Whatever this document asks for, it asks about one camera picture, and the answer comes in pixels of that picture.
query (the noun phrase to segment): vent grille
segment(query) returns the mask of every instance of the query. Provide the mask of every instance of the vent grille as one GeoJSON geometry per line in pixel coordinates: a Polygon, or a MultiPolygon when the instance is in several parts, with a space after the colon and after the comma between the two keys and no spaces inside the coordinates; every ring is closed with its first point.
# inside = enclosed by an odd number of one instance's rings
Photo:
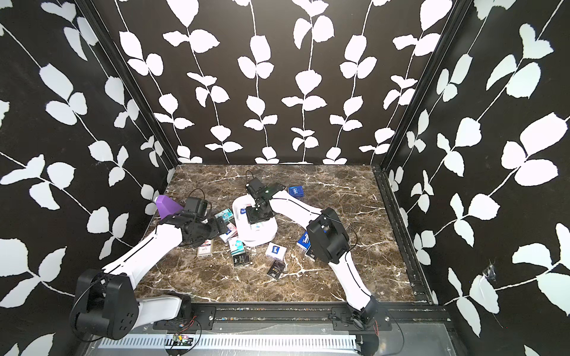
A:
{"type": "MultiPolygon", "coordinates": [[[[100,349],[164,349],[172,346],[173,334],[128,334],[121,340],[104,338],[100,349]]],[[[274,351],[356,350],[355,335],[202,335],[195,349],[274,351]]],[[[191,346],[174,346],[189,349],[191,346]]]]}

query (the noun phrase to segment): white leaf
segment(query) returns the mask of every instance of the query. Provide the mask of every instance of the white leaf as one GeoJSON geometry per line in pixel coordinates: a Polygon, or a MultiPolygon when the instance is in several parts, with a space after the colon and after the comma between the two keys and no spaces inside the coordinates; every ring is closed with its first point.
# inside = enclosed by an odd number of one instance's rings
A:
{"type": "Polygon", "coordinates": [[[481,319],[473,303],[467,298],[460,298],[457,301],[457,308],[461,316],[469,323],[473,332],[479,336],[481,334],[481,319]]]}
{"type": "Polygon", "coordinates": [[[49,253],[39,265],[38,274],[42,281],[51,282],[61,271],[62,259],[66,254],[66,247],[49,253]]]}
{"type": "Polygon", "coordinates": [[[285,105],[287,105],[287,107],[292,107],[294,105],[297,104],[302,104],[303,103],[303,99],[297,97],[297,96],[288,96],[288,97],[284,97],[283,99],[281,99],[281,102],[285,105]]]}
{"type": "Polygon", "coordinates": [[[202,107],[206,107],[206,99],[208,98],[208,94],[210,92],[207,89],[202,87],[196,87],[196,100],[202,105],[202,107]]]}
{"type": "Polygon", "coordinates": [[[47,167],[47,175],[51,182],[60,189],[70,186],[74,178],[75,168],[63,162],[52,163],[47,167]]]}
{"type": "Polygon", "coordinates": [[[418,199],[418,206],[423,212],[427,212],[429,209],[429,195],[422,194],[418,199]]]}
{"type": "Polygon", "coordinates": [[[536,277],[538,288],[551,303],[562,309],[566,316],[570,314],[570,276],[559,273],[547,273],[536,277]]]}
{"type": "Polygon", "coordinates": [[[465,166],[463,163],[463,157],[461,156],[461,153],[456,151],[449,152],[443,159],[443,164],[447,169],[449,169],[459,177],[463,176],[465,166]]]}
{"type": "Polygon", "coordinates": [[[435,236],[433,235],[433,231],[422,231],[422,245],[427,248],[435,246],[435,236]]]}
{"type": "Polygon", "coordinates": [[[188,35],[182,34],[180,31],[167,32],[162,34],[162,38],[175,47],[178,47],[182,42],[190,42],[188,35]]]}
{"type": "Polygon", "coordinates": [[[469,204],[468,213],[481,220],[491,220],[497,216],[498,205],[491,197],[484,194],[477,194],[469,204]]]}
{"type": "Polygon", "coordinates": [[[126,55],[143,60],[143,49],[137,36],[132,32],[119,31],[121,47],[126,55]]]}
{"type": "Polygon", "coordinates": [[[170,124],[174,123],[174,120],[172,120],[172,118],[166,114],[161,114],[158,112],[155,112],[153,114],[158,122],[168,122],[170,124]]]}
{"type": "Polygon", "coordinates": [[[560,242],[560,262],[567,268],[570,265],[570,231],[561,223],[556,224],[556,235],[560,242]]]}
{"type": "Polygon", "coordinates": [[[488,312],[493,314],[499,313],[499,304],[497,303],[499,296],[485,277],[481,275],[475,277],[473,283],[471,283],[469,296],[487,309],[488,312]]]}
{"type": "Polygon", "coordinates": [[[458,193],[455,193],[453,197],[451,197],[449,205],[455,212],[455,216],[458,219],[461,219],[461,217],[463,217],[463,212],[465,211],[465,208],[463,207],[463,202],[461,201],[461,197],[459,196],[458,193]]]}
{"type": "Polygon", "coordinates": [[[0,277],[28,271],[28,249],[18,239],[0,239],[0,277]]]}
{"type": "Polygon", "coordinates": [[[446,103],[457,95],[457,87],[455,84],[449,83],[443,92],[443,102],[446,103]]]}
{"type": "Polygon", "coordinates": [[[323,77],[314,70],[308,70],[297,73],[295,81],[301,92],[305,95],[309,94],[311,90],[315,89],[321,82],[323,77]]]}
{"type": "Polygon", "coordinates": [[[416,90],[413,88],[406,89],[404,94],[400,96],[400,99],[398,100],[398,105],[408,105],[412,100],[412,97],[414,96],[414,92],[416,92],[416,90]]]}
{"type": "Polygon", "coordinates": [[[449,153],[451,151],[451,147],[449,147],[449,140],[440,133],[437,134],[437,146],[445,152],[449,153]]]}
{"type": "Polygon", "coordinates": [[[307,98],[303,100],[303,110],[305,111],[313,111],[325,106],[327,106],[327,103],[320,96],[311,95],[307,96],[307,98]]]}
{"type": "Polygon", "coordinates": [[[550,251],[545,245],[539,243],[519,247],[519,249],[512,254],[512,262],[531,263],[548,269],[552,268],[550,251]]]}
{"type": "Polygon", "coordinates": [[[75,15],[77,14],[75,10],[75,4],[70,2],[64,2],[61,7],[52,2],[43,2],[41,5],[43,11],[61,16],[69,22],[73,22],[75,15]]]}
{"type": "Polygon", "coordinates": [[[305,19],[297,19],[295,22],[295,27],[293,28],[293,41],[295,42],[295,46],[297,49],[301,49],[301,43],[303,42],[303,38],[309,30],[311,29],[311,24],[309,21],[305,19]]]}
{"type": "Polygon", "coordinates": [[[251,118],[251,119],[247,120],[246,123],[243,124],[243,126],[250,128],[250,129],[254,129],[256,131],[263,130],[262,122],[257,120],[256,118],[251,118]]]}
{"type": "Polygon", "coordinates": [[[527,126],[520,134],[520,141],[530,156],[560,141],[566,130],[566,122],[550,113],[527,126]]]}
{"type": "Polygon", "coordinates": [[[277,157],[277,152],[275,152],[273,147],[270,147],[270,146],[262,148],[261,152],[263,153],[263,155],[267,159],[272,159],[272,158],[277,157]]]}
{"type": "Polygon", "coordinates": [[[85,102],[85,96],[83,93],[74,93],[69,100],[70,108],[80,114],[85,115],[87,114],[87,104],[85,102]]]}
{"type": "Polygon", "coordinates": [[[319,141],[313,137],[313,136],[309,136],[307,138],[305,138],[305,147],[306,148],[314,148],[319,146],[319,141]]]}
{"type": "Polygon", "coordinates": [[[237,150],[241,150],[243,146],[238,144],[237,142],[228,141],[223,143],[222,148],[224,152],[234,152],[237,150]]]}
{"type": "Polygon", "coordinates": [[[399,96],[400,92],[398,90],[392,89],[391,91],[389,91],[388,94],[386,94],[386,97],[384,98],[384,104],[382,106],[384,110],[388,109],[392,101],[394,101],[399,96]]]}
{"type": "Polygon", "coordinates": [[[444,68],[439,74],[435,92],[438,94],[443,93],[445,87],[447,87],[448,84],[449,84],[449,71],[447,70],[447,68],[444,68]]]}
{"type": "Polygon", "coordinates": [[[322,14],[328,6],[328,4],[322,0],[312,2],[309,0],[293,0],[293,3],[299,5],[310,17],[322,14]]]}
{"type": "Polygon", "coordinates": [[[129,219],[129,213],[119,215],[113,222],[113,229],[111,233],[117,239],[122,239],[127,230],[127,220],[129,219]]]}
{"type": "Polygon", "coordinates": [[[348,120],[343,125],[343,131],[350,131],[350,130],[358,129],[361,127],[362,127],[362,122],[360,122],[358,120],[348,120]]]}
{"type": "Polygon", "coordinates": [[[113,162],[113,152],[111,147],[105,141],[95,141],[89,145],[91,157],[99,162],[113,162]]]}
{"type": "Polygon", "coordinates": [[[527,345],[524,345],[524,355],[525,356],[540,356],[535,350],[532,350],[527,345]]]}
{"type": "Polygon", "coordinates": [[[261,120],[263,125],[275,125],[277,124],[277,115],[268,115],[261,120]]]}
{"type": "Polygon", "coordinates": [[[219,41],[216,37],[205,30],[194,30],[189,37],[190,46],[196,53],[204,53],[207,50],[217,47],[219,41]]]}
{"type": "Polygon", "coordinates": [[[184,158],[190,158],[190,149],[186,146],[178,146],[176,147],[176,153],[180,156],[180,157],[184,157],[184,158]]]}
{"type": "Polygon", "coordinates": [[[248,95],[246,100],[247,107],[249,110],[261,117],[265,111],[265,102],[258,97],[248,95]]]}
{"type": "Polygon", "coordinates": [[[374,69],[376,65],[376,58],[374,57],[366,57],[360,64],[358,65],[357,76],[359,79],[366,78],[374,69]]]}
{"type": "Polygon", "coordinates": [[[164,64],[162,63],[162,57],[156,53],[151,53],[146,56],[146,66],[152,74],[159,76],[162,75],[162,71],[164,70],[164,64]]]}
{"type": "Polygon", "coordinates": [[[79,25],[79,32],[81,32],[81,36],[85,42],[87,42],[87,44],[90,46],[96,45],[99,40],[97,39],[97,36],[95,36],[93,29],[91,29],[91,26],[85,17],[78,17],[77,24],[79,25]]]}
{"type": "Polygon", "coordinates": [[[469,246],[473,247],[473,244],[475,243],[475,236],[473,234],[471,225],[469,225],[467,221],[457,220],[453,223],[453,229],[455,229],[457,235],[461,236],[461,238],[465,240],[469,246]]]}
{"type": "Polygon", "coordinates": [[[552,47],[550,47],[549,41],[543,39],[536,40],[535,30],[528,23],[521,25],[519,34],[523,40],[523,58],[540,59],[554,52],[552,47]]]}
{"type": "Polygon", "coordinates": [[[224,142],[224,140],[227,139],[228,136],[231,134],[231,130],[223,125],[217,125],[212,127],[210,129],[210,132],[212,132],[212,135],[214,135],[214,137],[220,140],[221,142],[224,142]]]}
{"type": "Polygon", "coordinates": [[[328,151],[327,151],[327,158],[332,159],[333,161],[340,156],[340,148],[338,147],[331,147],[328,151]]]}
{"type": "Polygon", "coordinates": [[[335,29],[332,25],[331,19],[325,15],[318,17],[313,25],[313,40],[315,42],[325,42],[331,37],[335,36],[335,29]]]}
{"type": "Polygon", "coordinates": [[[109,211],[102,206],[93,210],[87,222],[87,231],[92,234],[101,234],[109,231],[109,211]]]}
{"type": "Polygon", "coordinates": [[[457,60],[455,64],[455,69],[453,69],[453,74],[451,75],[450,82],[461,84],[465,77],[467,76],[467,72],[469,72],[469,67],[471,66],[471,61],[473,57],[469,54],[464,54],[457,60]]]}
{"type": "Polygon", "coordinates": [[[256,63],[261,63],[271,58],[271,49],[265,36],[253,36],[250,39],[250,48],[256,63]]]}
{"type": "Polygon", "coordinates": [[[60,101],[50,101],[46,105],[46,112],[62,124],[75,125],[77,117],[71,107],[60,101]]]}
{"type": "Polygon", "coordinates": [[[376,139],[377,144],[381,144],[392,136],[394,136],[394,130],[391,128],[378,129],[374,132],[374,138],[376,139]]]}
{"type": "Polygon", "coordinates": [[[503,58],[499,64],[493,69],[489,79],[487,79],[487,86],[486,90],[492,87],[493,84],[496,83],[497,80],[501,79],[502,77],[513,73],[516,71],[516,60],[515,56],[512,54],[507,55],[503,58]]]}
{"type": "Polygon", "coordinates": [[[457,128],[456,147],[471,147],[481,141],[481,124],[470,117],[464,117],[457,128]]]}
{"type": "Polygon", "coordinates": [[[429,29],[447,15],[452,6],[451,0],[425,0],[420,7],[422,31],[429,29]]]}
{"type": "Polygon", "coordinates": [[[173,114],[178,109],[178,100],[171,93],[164,94],[158,98],[158,102],[169,114],[173,114]]]}
{"type": "Polygon", "coordinates": [[[392,43],[394,43],[394,46],[396,46],[397,50],[401,50],[407,46],[415,46],[418,43],[418,39],[413,35],[405,35],[394,38],[392,40],[392,43]]]}
{"type": "Polygon", "coordinates": [[[408,140],[408,148],[412,148],[414,146],[414,142],[416,141],[416,137],[412,131],[406,132],[406,139],[408,140]]]}
{"type": "Polygon", "coordinates": [[[404,221],[404,226],[408,227],[408,213],[404,208],[400,208],[400,215],[402,216],[402,220],[404,221]]]}
{"type": "Polygon", "coordinates": [[[117,103],[125,104],[125,89],[120,78],[109,77],[105,82],[105,93],[117,103]]]}
{"type": "Polygon", "coordinates": [[[193,126],[194,123],[183,117],[177,117],[174,119],[174,126],[179,130],[184,130],[187,127],[193,126]]]}
{"type": "Polygon", "coordinates": [[[414,55],[421,57],[425,56],[428,53],[432,53],[433,50],[435,50],[438,41],[439,41],[439,34],[425,35],[424,37],[418,40],[418,44],[416,44],[416,49],[414,49],[414,55]]]}
{"type": "Polygon", "coordinates": [[[501,165],[506,169],[515,169],[520,167],[525,159],[527,157],[523,148],[516,142],[507,141],[503,148],[503,155],[500,158],[501,165]]]}
{"type": "Polygon", "coordinates": [[[451,269],[451,267],[447,270],[447,280],[449,281],[449,283],[452,284],[452,286],[455,287],[459,296],[462,297],[463,291],[461,290],[461,282],[459,281],[459,279],[457,278],[457,275],[451,269]]]}
{"type": "Polygon", "coordinates": [[[257,71],[257,74],[261,79],[267,79],[271,75],[273,68],[274,68],[273,64],[269,62],[263,62],[259,63],[255,67],[255,70],[257,71]]]}
{"type": "Polygon", "coordinates": [[[339,67],[340,71],[343,73],[343,76],[347,79],[354,77],[358,69],[356,63],[352,62],[342,62],[339,67]]]}
{"type": "Polygon", "coordinates": [[[368,152],[368,151],[374,151],[376,149],[376,147],[374,146],[360,146],[358,147],[359,150],[361,150],[362,152],[368,152]]]}
{"type": "Polygon", "coordinates": [[[103,243],[103,247],[101,248],[101,252],[99,252],[99,259],[102,260],[105,257],[111,254],[111,248],[113,247],[113,241],[115,237],[111,235],[111,237],[103,243]]]}
{"type": "Polygon", "coordinates": [[[14,289],[12,289],[1,301],[0,306],[3,308],[14,308],[21,306],[26,302],[26,298],[32,290],[40,283],[40,278],[32,277],[20,281],[14,289]]]}
{"type": "Polygon", "coordinates": [[[351,40],[348,41],[347,47],[344,50],[344,57],[354,63],[360,61],[360,57],[366,49],[366,37],[363,35],[352,35],[351,40]]]}
{"type": "Polygon", "coordinates": [[[547,159],[531,159],[515,174],[515,182],[530,187],[546,183],[558,176],[558,168],[547,159]]]}
{"type": "Polygon", "coordinates": [[[69,96],[73,91],[73,84],[71,84],[65,74],[61,73],[51,64],[48,64],[39,70],[39,76],[42,78],[44,84],[54,93],[65,100],[69,99],[69,96]]]}
{"type": "Polygon", "coordinates": [[[399,86],[401,89],[405,89],[405,88],[411,87],[411,86],[413,86],[415,83],[418,82],[416,79],[413,79],[413,78],[404,79],[403,77],[401,77],[401,76],[399,76],[399,75],[393,75],[393,76],[390,77],[390,79],[391,79],[394,83],[398,84],[398,86],[399,86]]]}
{"type": "Polygon", "coordinates": [[[422,184],[416,183],[410,192],[410,197],[413,197],[416,194],[422,194],[422,184]]]}
{"type": "Polygon", "coordinates": [[[416,142],[414,143],[414,146],[418,149],[418,152],[420,152],[420,153],[422,153],[423,150],[426,148],[426,144],[421,138],[418,138],[416,140],[416,142]]]}
{"type": "Polygon", "coordinates": [[[83,48],[81,47],[79,31],[71,27],[64,27],[63,34],[66,36],[67,42],[70,44],[75,53],[77,53],[81,59],[87,60],[87,57],[85,57],[85,53],[83,52],[83,48]]]}
{"type": "Polygon", "coordinates": [[[344,102],[344,114],[348,118],[350,115],[357,112],[362,107],[362,96],[355,96],[351,97],[347,101],[344,102]]]}
{"type": "Polygon", "coordinates": [[[428,110],[424,109],[424,111],[422,111],[418,119],[418,136],[428,128],[428,125],[429,125],[428,110]]]}
{"type": "Polygon", "coordinates": [[[198,0],[166,0],[166,2],[184,27],[190,26],[198,13],[198,0]]]}
{"type": "Polygon", "coordinates": [[[426,265],[426,266],[429,266],[431,264],[431,258],[429,257],[429,254],[424,249],[417,251],[416,256],[418,257],[418,261],[421,264],[426,265]]]}
{"type": "Polygon", "coordinates": [[[225,103],[226,101],[230,100],[230,97],[227,95],[227,92],[217,85],[214,85],[210,91],[210,95],[212,96],[212,100],[215,103],[225,103]]]}
{"type": "Polygon", "coordinates": [[[30,196],[42,208],[49,210],[59,209],[59,205],[55,202],[54,197],[51,195],[49,182],[42,182],[32,185],[30,188],[30,196]]]}
{"type": "Polygon", "coordinates": [[[109,172],[109,187],[115,185],[115,183],[120,182],[125,178],[125,170],[122,167],[113,167],[109,172]]]}
{"type": "Polygon", "coordinates": [[[507,94],[512,97],[528,97],[534,92],[540,80],[540,67],[536,62],[528,63],[513,74],[507,84],[507,94]]]}
{"type": "Polygon", "coordinates": [[[295,151],[297,151],[297,150],[299,149],[299,146],[300,146],[303,142],[304,142],[304,141],[303,141],[302,138],[300,138],[300,137],[295,137],[295,138],[293,139],[293,149],[294,149],[295,151]]]}
{"type": "Polygon", "coordinates": [[[0,179],[0,184],[8,185],[21,181],[23,179],[39,178],[45,165],[46,160],[41,154],[30,159],[25,168],[15,169],[12,172],[6,174],[4,177],[2,177],[2,179],[0,179]]]}
{"type": "Polygon", "coordinates": [[[155,166],[156,168],[158,168],[158,160],[156,159],[156,152],[150,151],[148,153],[148,158],[149,158],[150,162],[152,163],[152,165],[155,166]]]}
{"type": "MultiPolygon", "coordinates": [[[[247,57],[240,57],[240,58],[238,58],[238,64],[239,64],[239,60],[240,60],[241,58],[246,58],[247,60],[250,61],[251,64],[253,64],[253,63],[251,62],[251,60],[250,60],[249,58],[247,58],[247,57]]],[[[190,78],[192,78],[192,79],[194,79],[194,80],[196,80],[196,81],[199,81],[199,82],[200,82],[202,85],[204,85],[205,87],[208,87],[208,86],[214,84],[215,81],[218,80],[218,78],[212,77],[211,75],[201,76],[201,75],[198,74],[198,73],[192,73],[192,72],[188,72],[188,73],[186,73],[186,75],[188,75],[190,78]]],[[[251,78],[255,78],[255,65],[254,65],[254,73],[253,73],[253,76],[252,76],[251,78]]]]}

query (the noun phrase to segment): wallpaper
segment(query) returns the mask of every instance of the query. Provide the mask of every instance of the wallpaper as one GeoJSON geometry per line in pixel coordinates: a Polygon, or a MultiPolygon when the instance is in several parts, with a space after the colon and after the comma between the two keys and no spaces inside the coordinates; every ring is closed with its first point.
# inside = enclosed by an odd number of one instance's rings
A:
{"type": "Polygon", "coordinates": [[[0,0],[0,354],[72,354],[78,276],[136,244],[174,169],[73,3],[0,0]]]}
{"type": "Polygon", "coordinates": [[[474,355],[570,347],[569,6],[474,1],[388,167],[474,355]]]}
{"type": "Polygon", "coordinates": [[[453,3],[95,5],[181,163],[370,164],[387,151],[453,3]]]}

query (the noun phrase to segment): purple object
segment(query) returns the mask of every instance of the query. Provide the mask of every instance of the purple object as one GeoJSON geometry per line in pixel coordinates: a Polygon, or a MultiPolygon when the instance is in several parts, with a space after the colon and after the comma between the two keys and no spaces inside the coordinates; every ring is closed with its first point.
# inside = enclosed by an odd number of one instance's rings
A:
{"type": "Polygon", "coordinates": [[[166,195],[159,195],[156,198],[156,207],[158,208],[158,213],[160,214],[160,219],[166,218],[167,215],[176,214],[177,212],[184,209],[180,204],[170,199],[166,195]]]}

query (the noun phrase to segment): marble surface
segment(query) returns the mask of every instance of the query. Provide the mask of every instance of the marble surface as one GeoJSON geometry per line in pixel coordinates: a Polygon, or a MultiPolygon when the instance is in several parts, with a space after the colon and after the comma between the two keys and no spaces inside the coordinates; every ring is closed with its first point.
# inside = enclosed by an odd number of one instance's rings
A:
{"type": "MultiPolygon", "coordinates": [[[[369,166],[181,165],[176,168],[166,195],[184,205],[188,194],[200,187],[214,212],[231,208],[233,200],[245,194],[248,169],[266,184],[302,185],[303,202],[335,209],[341,221],[358,232],[353,260],[374,296],[379,301],[414,300],[369,166]]],[[[172,249],[141,280],[135,294],[150,297],[174,291],[191,295],[196,302],[344,300],[342,286],[328,265],[306,258],[296,245],[304,229],[283,215],[276,218],[278,231],[272,242],[287,247],[286,270],[278,281],[267,275],[273,262],[265,256],[267,244],[246,247],[253,264],[234,268],[229,246],[215,238],[211,257],[197,257],[196,249],[190,247],[172,249]]],[[[158,221],[155,216],[147,234],[158,221]]],[[[354,234],[347,231],[353,244],[354,234]]]]}

